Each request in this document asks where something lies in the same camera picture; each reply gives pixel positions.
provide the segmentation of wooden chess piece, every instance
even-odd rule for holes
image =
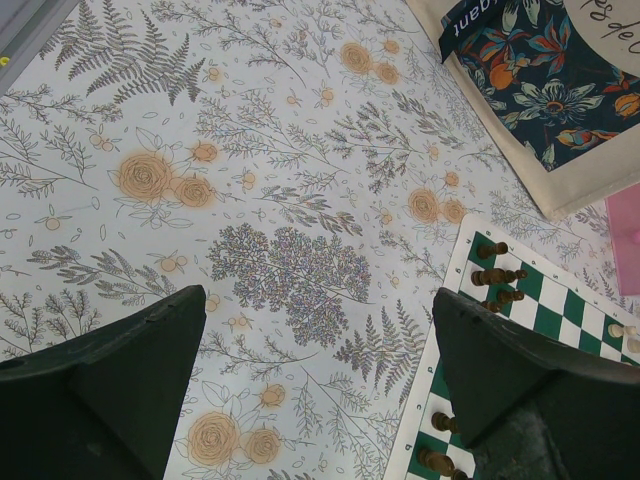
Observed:
[[[502,305],[506,305],[511,302],[519,302],[524,300],[524,292],[520,290],[514,290],[513,292],[507,292],[506,290],[500,290],[496,295],[496,299]]]
[[[529,275],[526,270],[516,270],[515,272],[513,270],[507,270],[506,272],[504,272],[504,274],[507,277],[507,281],[505,283],[522,280],[523,278],[527,278],[527,276]]]
[[[462,470],[456,468],[451,475],[451,480],[469,480],[469,477]]]
[[[473,272],[471,274],[471,283],[476,287],[482,287],[483,285],[498,285],[500,283],[506,283],[506,272],[502,268],[491,268],[480,272]]]
[[[434,452],[428,448],[422,448],[418,452],[418,463],[445,477],[451,477],[456,471],[453,460],[444,453]]]
[[[502,304],[498,302],[488,302],[485,300],[480,305],[493,313],[499,313],[502,310]]]
[[[446,413],[436,412],[431,417],[431,425],[440,432],[460,433],[455,417],[449,417]]]
[[[493,255],[504,255],[509,251],[509,247],[504,242],[496,243],[495,245],[480,245],[476,251],[478,258],[486,260]]]

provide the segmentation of orange flower print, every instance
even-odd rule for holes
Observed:
[[[467,209],[460,203],[460,200],[448,200],[442,205],[442,215],[448,221],[454,224],[459,224],[467,214]]]
[[[238,446],[238,425],[224,413],[208,413],[189,429],[189,458],[205,466],[222,465]]]
[[[176,198],[188,207],[201,207],[211,197],[213,189],[209,182],[200,178],[179,179],[174,192]]]
[[[163,158],[155,155],[136,155],[120,167],[120,189],[143,202],[159,198],[169,187],[170,181],[169,166]]]
[[[198,146],[191,149],[193,158],[199,162],[212,162],[218,156],[218,149],[210,143],[198,141]]]
[[[624,118],[634,116],[640,111],[640,94],[629,93],[616,100],[616,113]]]
[[[396,67],[389,63],[379,63],[376,65],[375,72],[376,75],[378,75],[378,78],[387,85],[395,85],[400,79],[400,75],[398,74]]]
[[[458,183],[460,183],[460,177],[458,177],[456,172],[447,172],[444,177],[444,183],[449,187],[457,187]]]
[[[409,211],[419,222],[434,223],[438,219],[438,198],[435,193],[426,188],[414,190],[409,196]]]
[[[244,451],[249,459],[259,465],[273,461],[280,450],[280,439],[273,430],[262,428],[246,435]]]
[[[394,55],[400,51],[400,45],[395,40],[387,40],[382,44],[382,47],[389,53]]]
[[[285,391],[282,385],[271,385],[260,395],[260,404],[265,407],[279,407],[284,397]]]
[[[358,43],[347,43],[340,50],[342,63],[353,73],[364,75],[371,70],[373,61],[369,51]]]

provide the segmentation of white square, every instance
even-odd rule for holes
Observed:
[[[451,402],[446,398],[436,395],[435,393],[430,393],[429,398],[427,398],[427,405],[424,407],[424,415],[422,416],[420,431],[442,440],[443,442],[448,442],[451,438],[451,432],[441,432],[433,428],[433,425],[431,425],[431,417],[433,417],[433,414],[437,412],[442,412],[449,417],[453,417]]]
[[[447,455],[451,460],[453,460],[453,464],[458,470],[462,470],[469,478],[473,476],[476,470],[476,462],[473,461],[472,454],[466,450],[456,447],[455,445],[449,444],[447,447]]]
[[[509,319],[528,328],[529,330],[533,330],[533,326],[536,323],[537,312],[538,302],[525,295],[524,299],[511,304]]]
[[[462,274],[462,283],[460,284],[460,291],[475,298],[479,302],[484,302],[489,294],[489,287],[484,285],[482,287],[476,287],[471,283],[471,274],[473,272],[481,272],[484,269],[479,267],[475,263],[468,261]]]
[[[571,323],[566,318],[562,319],[562,323],[560,324],[560,336],[558,337],[558,341],[564,343],[565,345],[569,345],[570,347],[578,348],[580,345],[580,332],[582,329]]]
[[[552,312],[562,315],[564,313],[564,304],[567,301],[567,290],[567,287],[545,277],[540,291],[540,304]]]
[[[604,313],[590,303],[585,303],[584,314],[582,316],[582,329],[602,340],[602,331],[604,330]]]
[[[609,360],[615,360],[616,362],[622,360],[622,352],[619,352],[611,345],[607,345],[604,342],[600,344],[600,356],[602,358],[608,358]]]
[[[520,270],[522,267],[522,260],[511,253],[505,253],[504,255],[496,255],[495,268],[502,268],[503,270]]]

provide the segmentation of floral tablecloth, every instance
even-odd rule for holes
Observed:
[[[202,284],[166,478],[378,479],[466,213],[633,312],[438,57],[399,0],[80,2],[0,98],[3,355]]]

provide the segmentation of dark brown chess pawn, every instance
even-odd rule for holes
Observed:
[[[453,460],[444,453],[434,452],[428,448],[422,448],[418,452],[418,463],[423,467],[439,473],[445,477],[451,477],[456,471]]]
[[[527,278],[529,274],[526,270],[507,270],[505,272],[505,276],[507,277],[506,283],[515,282],[516,280],[522,280],[523,278]]]
[[[488,302],[485,300],[480,305],[493,313],[499,313],[502,310],[502,304],[498,302]]]
[[[446,413],[434,413],[431,417],[431,425],[440,432],[450,431],[451,433],[460,433],[455,417],[449,417]]]
[[[453,475],[451,475],[451,480],[469,480],[469,477],[462,470],[455,469]]]
[[[524,300],[524,292],[520,290],[514,290],[513,292],[507,292],[506,290],[500,290],[496,295],[498,302],[502,305],[506,305],[511,302],[519,302]]]
[[[509,251],[509,246],[504,242],[496,243],[495,245],[480,245],[476,253],[478,258],[486,260],[494,255],[504,255]]]

